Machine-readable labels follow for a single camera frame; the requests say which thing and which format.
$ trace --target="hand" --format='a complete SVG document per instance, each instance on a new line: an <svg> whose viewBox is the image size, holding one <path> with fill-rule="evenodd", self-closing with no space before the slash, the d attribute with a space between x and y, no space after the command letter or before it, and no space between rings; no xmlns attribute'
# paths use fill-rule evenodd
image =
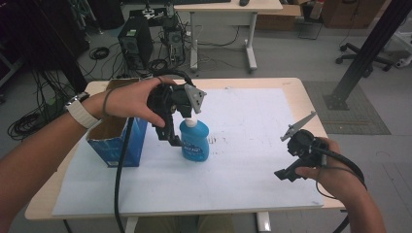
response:
<svg viewBox="0 0 412 233"><path fill-rule="evenodd" d="M327 138L321 139L328 144L330 150L340 153L339 145L335 141ZM338 167L351 171L348 166L329 156L326 159L326 164L327 167ZM327 192L342 202L350 201L357 195L358 191L366 191L358 178L347 171L320 167L298 167L295 172L302 177L318 180Z"/></svg>
<svg viewBox="0 0 412 233"><path fill-rule="evenodd" d="M163 127L165 125L164 120L150 110L147 105L149 94L161 83L176 84L170 78L159 77L114 89L107 98L106 113L116 117L140 117L152 124ZM94 107L90 108L94 108L94 112L99 113L96 117L103 116L103 102L107 93L108 91L105 91L92 96L94 99L92 105Z"/></svg>

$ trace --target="person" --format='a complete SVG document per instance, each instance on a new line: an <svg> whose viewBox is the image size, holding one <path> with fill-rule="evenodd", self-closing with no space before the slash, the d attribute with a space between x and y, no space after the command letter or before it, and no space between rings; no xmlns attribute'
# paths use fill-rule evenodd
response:
<svg viewBox="0 0 412 233"><path fill-rule="evenodd" d="M144 80L114 89L110 96L107 96L109 91L92 95L82 104L95 118L102 118L104 115L140 117L163 127L164 120L147 106L150 92L161 83L175 84L166 77ZM0 160L0 233L9 231L17 213L52 176L70 149L86 132L87 129L70 113L65 113ZM340 152L335 142L324 140L329 143L331 150ZM328 159L328 165L346 168L331 158ZM318 168L296 169L296 173L303 177L318 179L330 194L342 201L348 211L353 232L385 232L379 209L357 178L348 172L334 169L324 170L318 178L319 172Z"/></svg>

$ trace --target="white bottle cap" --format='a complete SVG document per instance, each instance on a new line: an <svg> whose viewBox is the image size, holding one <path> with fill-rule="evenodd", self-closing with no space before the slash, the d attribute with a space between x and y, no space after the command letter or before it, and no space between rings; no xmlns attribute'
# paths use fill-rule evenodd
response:
<svg viewBox="0 0 412 233"><path fill-rule="evenodd" d="M193 128L197 124L197 118L191 116L190 118L185 118L185 124L187 127Z"/></svg>

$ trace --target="watch strap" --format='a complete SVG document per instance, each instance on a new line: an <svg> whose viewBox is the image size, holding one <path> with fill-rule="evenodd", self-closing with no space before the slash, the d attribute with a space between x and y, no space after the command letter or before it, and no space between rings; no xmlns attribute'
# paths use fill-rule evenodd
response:
<svg viewBox="0 0 412 233"><path fill-rule="evenodd" d="M69 106L67 106L67 110L69 111L70 115L86 129L96 126L101 121L92 116L85 109L85 107L83 107L82 103L79 100L76 100Z"/></svg>

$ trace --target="desk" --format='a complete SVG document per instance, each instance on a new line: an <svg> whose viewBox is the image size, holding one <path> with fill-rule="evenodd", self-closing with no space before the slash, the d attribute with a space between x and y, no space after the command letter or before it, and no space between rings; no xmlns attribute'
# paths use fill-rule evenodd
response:
<svg viewBox="0 0 412 233"><path fill-rule="evenodd" d="M279 78L279 79L213 79L213 80L195 80L193 81L199 88L207 90L208 88L226 88L228 86L235 88L281 88L285 93L286 99L292 111L295 121L300 120L313 111L313 105L299 79ZM103 90L107 82L92 82L88 85L86 91L90 94ZM313 118L305 127L314 135L325 137L322 124L318 117ZM68 156L64 159L57 172L49 179L42 189L33 197L30 202L25 216L28 219L63 219L67 216L53 216L52 211L56 199L61 189L62 180L68 168L68 165L75 154L74 147ZM336 200L324 199L323 208L342 208L342 204ZM70 218L81 218L85 216L70 216Z"/></svg>
<svg viewBox="0 0 412 233"><path fill-rule="evenodd" d="M194 26L200 25L248 25L249 38L245 40L246 54L248 55L251 71L258 68L252 42L255 33L255 24L258 12L275 12L282 10L279 0L251 0L245 7L239 6L239 0L228 3L193 4L175 6L177 12L190 12L191 51L190 69L197 70L197 40L193 34Z"/></svg>

